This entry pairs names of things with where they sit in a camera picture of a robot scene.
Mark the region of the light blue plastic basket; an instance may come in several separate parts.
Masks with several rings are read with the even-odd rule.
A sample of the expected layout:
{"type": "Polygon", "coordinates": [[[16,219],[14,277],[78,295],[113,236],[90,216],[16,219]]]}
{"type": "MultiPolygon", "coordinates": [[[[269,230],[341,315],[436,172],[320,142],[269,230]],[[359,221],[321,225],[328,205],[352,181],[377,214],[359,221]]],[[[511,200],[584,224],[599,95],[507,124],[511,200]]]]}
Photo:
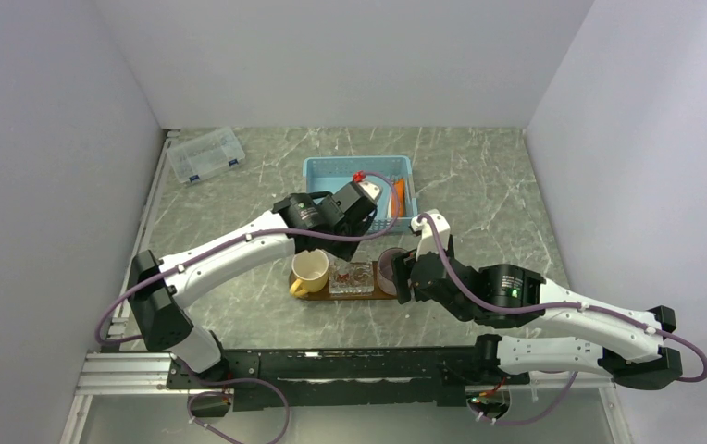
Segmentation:
{"type": "MultiPolygon", "coordinates": [[[[307,192],[335,192],[350,182],[353,175],[361,170],[377,172],[392,181],[411,177],[413,169],[411,160],[405,155],[364,155],[364,156],[330,156],[308,157],[304,160],[303,176],[307,192]]],[[[400,217],[390,230],[391,235],[410,232],[411,219],[418,215],[416,191],[414,186],[414,209],[411,216],[400,217]]]]}

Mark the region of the yellow mug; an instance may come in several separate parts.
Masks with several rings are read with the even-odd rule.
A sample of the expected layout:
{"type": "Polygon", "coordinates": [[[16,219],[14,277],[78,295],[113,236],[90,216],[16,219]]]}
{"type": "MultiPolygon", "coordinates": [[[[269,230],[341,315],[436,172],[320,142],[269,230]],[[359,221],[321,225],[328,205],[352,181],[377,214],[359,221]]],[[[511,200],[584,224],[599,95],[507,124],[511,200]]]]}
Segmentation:
{"type": "Polygon", "coordinates": [[[291,260],[294,281],[289,288],[290,295],[304,298],[321,291],[329,281],[329,267],[329,258],[321,250],[294,255],[291,260]]]}

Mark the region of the orange toothpaste tube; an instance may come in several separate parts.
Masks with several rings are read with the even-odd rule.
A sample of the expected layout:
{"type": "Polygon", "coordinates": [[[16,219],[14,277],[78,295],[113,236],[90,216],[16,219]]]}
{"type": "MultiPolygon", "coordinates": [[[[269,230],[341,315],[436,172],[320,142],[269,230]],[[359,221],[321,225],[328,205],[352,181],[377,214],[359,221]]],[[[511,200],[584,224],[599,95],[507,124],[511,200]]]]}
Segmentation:
{"type": "Polygon", "coordinates": [[[397,179],[394,182],[396,192],[391,196],[390,216],[404,217],[405,211],[405,180],[397,179]]]}

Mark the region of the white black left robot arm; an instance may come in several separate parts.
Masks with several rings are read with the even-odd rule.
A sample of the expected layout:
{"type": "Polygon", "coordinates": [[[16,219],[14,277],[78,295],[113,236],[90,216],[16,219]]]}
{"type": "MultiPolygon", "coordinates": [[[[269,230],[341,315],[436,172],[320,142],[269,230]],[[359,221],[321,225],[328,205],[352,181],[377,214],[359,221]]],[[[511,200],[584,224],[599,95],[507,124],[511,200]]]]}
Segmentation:
{"type": "Polygon", "coordinates": [[[130,264],[127,302],[149,352],[170,352],[206,389],[219,386],[227,363],[217,337],[188,313],[209,291],[262,264],[320,251],[351,260],[378,213],[382,187],[354,179],[335,192],[292,193],[255,220],[182,253],[149,250],[130,264]]]}

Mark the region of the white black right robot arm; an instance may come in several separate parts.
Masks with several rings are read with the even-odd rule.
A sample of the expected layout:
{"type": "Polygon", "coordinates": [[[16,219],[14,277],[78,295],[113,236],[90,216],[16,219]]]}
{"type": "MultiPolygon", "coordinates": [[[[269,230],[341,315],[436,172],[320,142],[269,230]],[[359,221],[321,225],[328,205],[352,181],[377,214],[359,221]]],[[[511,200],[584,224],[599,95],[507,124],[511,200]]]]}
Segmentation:
{"type": "Polygon", "coordinates": [[[614,307],[581,296],[516,265],[475,269],[437,253],[391,258],[400,303],[433,301],[461,322],[491,328],[471,359],[476,380],[531,371],[585,372],[630,389],[658,390],[683,374],[679,351],[664,344],[676,328],[672,309],[614,307]]]}

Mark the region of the purple mug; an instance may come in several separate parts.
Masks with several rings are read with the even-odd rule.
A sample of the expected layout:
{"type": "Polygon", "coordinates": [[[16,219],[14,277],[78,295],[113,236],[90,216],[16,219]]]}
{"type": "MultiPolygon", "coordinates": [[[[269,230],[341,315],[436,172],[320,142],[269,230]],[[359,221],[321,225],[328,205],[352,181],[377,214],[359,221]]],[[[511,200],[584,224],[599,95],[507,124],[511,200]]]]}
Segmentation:
{"type": "Polygon", "coordinates": [[[379,289],[389,296],[397,295],[397,289],[393,282],[394,271],[391,259],[403,253],[405,253],[405,249],[394,247],[382,252],[378,258],[376,281],[379,289]]]}

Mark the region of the brown oval wooden tray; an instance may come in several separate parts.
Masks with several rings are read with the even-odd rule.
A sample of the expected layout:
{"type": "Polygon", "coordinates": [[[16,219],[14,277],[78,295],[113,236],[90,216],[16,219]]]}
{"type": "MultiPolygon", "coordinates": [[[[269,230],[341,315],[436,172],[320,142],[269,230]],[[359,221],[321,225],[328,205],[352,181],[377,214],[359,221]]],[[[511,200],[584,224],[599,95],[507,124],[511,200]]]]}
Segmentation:
{"type": "Polygon", "coordinates": [[[313,302],[397,300],[391,287],[384,290],[380,286],[382,279],[376,261],[331,265],[326,277],[322,288],[305,291],[302,284],[294,285],[298,277],[291,272],[289,293],[293,298],[313,302]]]}

